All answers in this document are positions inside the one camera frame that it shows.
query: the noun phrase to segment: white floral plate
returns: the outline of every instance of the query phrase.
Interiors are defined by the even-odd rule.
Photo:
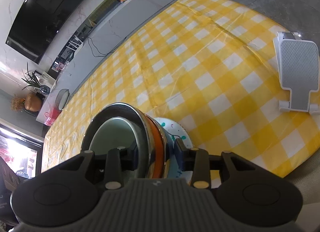
[[[157,117],[155,120],[167,131],[172,139],[172,144],[176,138],[181,138],[186,148],[192,148],[192,142],[188,133],[177,122],[168,118]],[[174,154],[170,155],[170,168],[167,178],[185,178],[187,183],[191,181],[192,171],[181,171],[178,167]]]

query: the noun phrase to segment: yellow checkered tablecloth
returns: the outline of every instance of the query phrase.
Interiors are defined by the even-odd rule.
[[[280,25],[230,0],[179,0],[90,76],[45,137],[42,171],[80,151],[91,119],[123,101],[179,122],[195,147],[233,151],[285,176],[320,144],[320,117],[281,113]],[[311,94],[319,103],[319,93]],[[218,173],[212,171],[213,183]]]

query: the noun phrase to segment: flat screen tv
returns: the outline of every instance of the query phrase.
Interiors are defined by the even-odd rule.
[[[83,0],[25,0],[7,45],[39,63],[61,26]]]

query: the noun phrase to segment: blue vase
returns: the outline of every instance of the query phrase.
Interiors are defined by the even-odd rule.
[[[43,93],[43,94],[50,94],[50,87],[48,87],[47,85],[42,85],[40,87],[40,91]]]

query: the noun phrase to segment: gray textured pad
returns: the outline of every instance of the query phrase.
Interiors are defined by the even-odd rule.
[[[319,54],[313,42],[285,39],[280,43],[282,86],[291,88],[290,108],[309,110],[309,92],[319,87]]]
[[[22,231],[301,232],[302,230],[294,222],[275,228],[244,225],[226,215],[209,190],[189,187],[184,179],[133,179],[122,189],[106,191],[96,208],[73,224],[59,228],[39,228],[20,224],[14,230],[14,232]]]

